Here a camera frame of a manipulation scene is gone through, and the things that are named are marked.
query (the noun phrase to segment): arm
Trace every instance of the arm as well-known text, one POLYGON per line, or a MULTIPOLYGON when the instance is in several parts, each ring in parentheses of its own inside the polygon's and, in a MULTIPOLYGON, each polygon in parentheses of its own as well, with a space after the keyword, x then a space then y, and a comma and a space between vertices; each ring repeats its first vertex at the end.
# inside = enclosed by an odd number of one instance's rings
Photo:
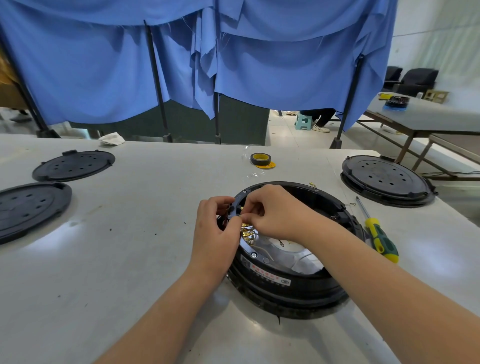
POLYGON ((96 364, 175 361, 195 316, 235 256, 241 219, 231 219, 225 231, 216 224, 216 215, 223 215, 234 200, 220 196, 200 202, 192 258, 185 273, 96 364))
POLYGON ((298 242, 317 256, 402 363, 478 360, 478 316, 309 209, 282 187, 266 185, 250 193, 241 217, 260 233, 298 242))

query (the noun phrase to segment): curtain on wall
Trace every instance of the curtain on wall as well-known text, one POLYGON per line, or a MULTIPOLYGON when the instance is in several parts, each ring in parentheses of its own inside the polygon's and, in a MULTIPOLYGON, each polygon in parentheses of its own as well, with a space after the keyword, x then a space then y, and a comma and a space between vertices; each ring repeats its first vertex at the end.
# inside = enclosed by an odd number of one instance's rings
POLYGON ((444 0, 433 29, 415 67, 435 68, 441 78, 467 83, 480 78, 480 1, 444 0))

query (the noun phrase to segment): screwdriver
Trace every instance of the screwdriver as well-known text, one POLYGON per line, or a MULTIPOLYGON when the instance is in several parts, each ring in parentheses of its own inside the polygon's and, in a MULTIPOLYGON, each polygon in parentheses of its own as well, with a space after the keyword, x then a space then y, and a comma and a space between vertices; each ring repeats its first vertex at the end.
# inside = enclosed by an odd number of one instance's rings
POLYGON ((375 249, 388 260, 398 263, 398 250, 395 244, 387 237, 382 228, 380 222, 376 218, 371 218, 367 212, 367 209, 357 196, 357 202, 360 205, 365 217, 365 225, 372 235, 373 244, 375 249))

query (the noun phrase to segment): person's right hand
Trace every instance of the person's right hand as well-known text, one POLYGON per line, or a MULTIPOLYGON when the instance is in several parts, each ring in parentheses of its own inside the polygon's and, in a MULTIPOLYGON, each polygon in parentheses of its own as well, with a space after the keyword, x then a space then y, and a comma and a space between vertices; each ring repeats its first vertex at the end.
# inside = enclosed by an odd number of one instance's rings
POLYGON ((302 232, 321 217, 288 193, 282 186, 266 184, 250 192, 240 213, 242 221, 251 224, 262 235, 302 243, 302 232))

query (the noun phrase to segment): person's left hand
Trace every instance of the person's left hand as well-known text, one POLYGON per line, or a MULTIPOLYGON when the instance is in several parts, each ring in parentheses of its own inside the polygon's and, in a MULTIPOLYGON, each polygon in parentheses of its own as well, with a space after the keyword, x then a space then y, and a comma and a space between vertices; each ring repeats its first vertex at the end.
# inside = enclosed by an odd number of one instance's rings
POLYGON ((240 243, 240 217, 233 217, 224 231, 216 222, 216 216, 224 215, 228 204, 234 201, 230 196, 217 196, 202 200, 198 205, 192 257, 187 270, 203 276, 214 287, 227 273, 240 243))

